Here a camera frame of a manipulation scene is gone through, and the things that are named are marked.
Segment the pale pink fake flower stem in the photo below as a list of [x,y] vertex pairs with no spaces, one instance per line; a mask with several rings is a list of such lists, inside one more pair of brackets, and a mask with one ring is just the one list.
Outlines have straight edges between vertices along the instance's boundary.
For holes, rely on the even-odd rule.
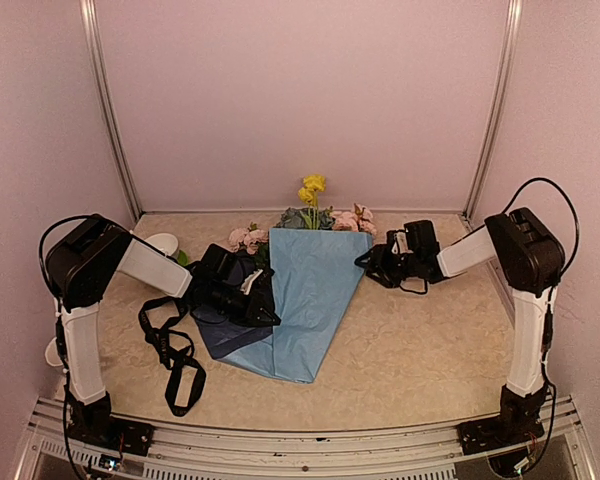
[[372,211],[359,203],[354,203],[349,211],[332,211],[331,219],[331,229],[334,231],[362,232],[372,236],[377,234]]

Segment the blue wrapping paper sheet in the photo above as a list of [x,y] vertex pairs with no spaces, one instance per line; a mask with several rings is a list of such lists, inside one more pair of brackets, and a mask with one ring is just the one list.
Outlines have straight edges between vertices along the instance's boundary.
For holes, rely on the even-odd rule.
[[200,306],[192,317],[211,358],[268,378],[313,382],[363,276],[354,260],[371,246],[368,233],[270,229],[273,303],[281,323],[242,327]]

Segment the blue fake flower bunch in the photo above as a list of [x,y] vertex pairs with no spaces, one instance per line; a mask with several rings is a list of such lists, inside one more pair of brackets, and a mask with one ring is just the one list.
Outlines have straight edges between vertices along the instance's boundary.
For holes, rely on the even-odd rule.
[[330,209],[319,210],[313,207],[296,209],[289,207],[280,216],[277,228],[331,230],[335,223]]

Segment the yellow fake flower stem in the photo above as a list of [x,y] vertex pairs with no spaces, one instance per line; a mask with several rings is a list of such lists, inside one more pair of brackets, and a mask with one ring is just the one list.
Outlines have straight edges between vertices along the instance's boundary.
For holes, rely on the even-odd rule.
[[297,195],[306,205],[306,211],[301,211],[301,215],[308,229],[320,229],[319,194],[325,190],[326,178],[323,175],[312,174],[302,180],[302,187],[298,190]]

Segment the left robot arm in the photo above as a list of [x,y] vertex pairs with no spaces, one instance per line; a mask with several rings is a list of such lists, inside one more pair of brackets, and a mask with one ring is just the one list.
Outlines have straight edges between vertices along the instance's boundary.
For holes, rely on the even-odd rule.
[[139,323],[146,342],[169,371],[165,400],[176,417],[200,399],[206,372],[193,344],[171,344],[176,325],[200,308],[261,338],[281,323],[276,314],[271,268],[212,244],[187,266],[99,214],[71,217],[75,228],[49,251],[40,250],[44,282],[56,308],[56,349],[66,371],[65,398],[74,424],[101,445],[113,443],[120,424],[111,415],[110,395],[101,376],[98,315],[117,273],[162,292],[146,302]]

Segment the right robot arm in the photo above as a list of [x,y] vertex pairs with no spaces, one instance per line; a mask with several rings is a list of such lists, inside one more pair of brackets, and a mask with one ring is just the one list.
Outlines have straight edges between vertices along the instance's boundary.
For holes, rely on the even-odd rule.
[[543,432],[540,409],[552,390],[546,362],[553,341],[557,289],[575,260],[546,223],[514,199],[481,226],[447,247],[433,223],[418,220],[391,230],[384,243],[355,259],[365,275],[387,289],[402,289],[419,279],[427,293],[434,284],[454,279],[484,264],[497,264],[510,298],[514,327],[512,363],[500,394],[499,412],[464,424],[478,436],[503,444]]

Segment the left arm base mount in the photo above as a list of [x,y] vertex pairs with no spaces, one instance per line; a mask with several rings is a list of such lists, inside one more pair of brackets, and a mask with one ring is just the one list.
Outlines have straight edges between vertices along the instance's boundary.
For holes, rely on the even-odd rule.
[[71,439],[85,444],[115,450],[121,454],[146,457],[154,435],[154,427],[148,423],[110,417],[104,426],[87,427],[72,422],[68,427]]

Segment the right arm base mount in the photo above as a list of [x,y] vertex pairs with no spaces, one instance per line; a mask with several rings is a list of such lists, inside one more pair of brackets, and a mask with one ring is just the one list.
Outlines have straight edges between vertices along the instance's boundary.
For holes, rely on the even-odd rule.
[[456,427],[464,455],[473,455],[541,438],[545,429],[539,420],[507,422],[499,416],[460,423]]

